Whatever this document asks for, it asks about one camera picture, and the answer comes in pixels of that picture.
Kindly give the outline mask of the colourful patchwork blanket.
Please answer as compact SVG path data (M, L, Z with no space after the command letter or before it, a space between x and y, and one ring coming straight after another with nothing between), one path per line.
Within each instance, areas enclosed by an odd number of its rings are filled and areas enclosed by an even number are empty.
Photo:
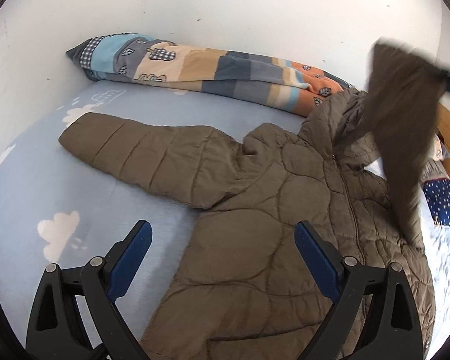
M306 117L351 84L308 64L187 46L139 33L93 37L66 52L90 80L187 90Z

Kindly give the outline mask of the grey printed pillow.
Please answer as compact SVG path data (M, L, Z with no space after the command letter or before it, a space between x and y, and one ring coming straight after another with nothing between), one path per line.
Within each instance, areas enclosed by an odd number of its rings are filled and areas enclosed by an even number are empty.
M427 153L427 160L422 170L420 183L424 184L430 180L449 179L442 163L445 158L444 146L439 136L435 134Z

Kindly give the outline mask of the light blue cloud bedsheet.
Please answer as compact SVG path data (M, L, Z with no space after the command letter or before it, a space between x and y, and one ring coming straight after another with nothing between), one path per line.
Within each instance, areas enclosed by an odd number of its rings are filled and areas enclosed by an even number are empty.
M208 126L235 141L264 124L298 133L307 118L213 95L99 83L23 133L0 158L0 312L23 358L35 359L26 352L26 333L45 268L50 263L82 267L104 257L145 220L153 231L151 246L126 295L115 302L141 347L201 215L197 208L118 180L69 153L60 136L87 113L154 127ZM450 346L450 228L433 222L422 189L417 209L436 313L422 359L432 359ZM368 296L362 300L336 359L348 359L357 344L371 303Z

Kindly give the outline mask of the brown quilted puffer jacket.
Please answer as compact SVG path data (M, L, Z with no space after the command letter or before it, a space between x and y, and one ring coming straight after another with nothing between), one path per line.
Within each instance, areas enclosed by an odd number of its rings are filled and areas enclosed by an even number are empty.
M294 244L303 220L362 264L400 263L430 342L435 300L417 197L446 75L377 43L368 88L332 95L298 133L262 124L235 141L214 127L97 113L62 133L86 164L201 211L141 339L148 356L295 359L330 306Z

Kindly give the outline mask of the navy star pillow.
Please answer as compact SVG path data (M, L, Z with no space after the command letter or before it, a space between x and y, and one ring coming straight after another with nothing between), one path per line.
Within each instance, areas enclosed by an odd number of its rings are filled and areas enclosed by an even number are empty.
M428 180L422 190L435 224L450 227L450 179Z

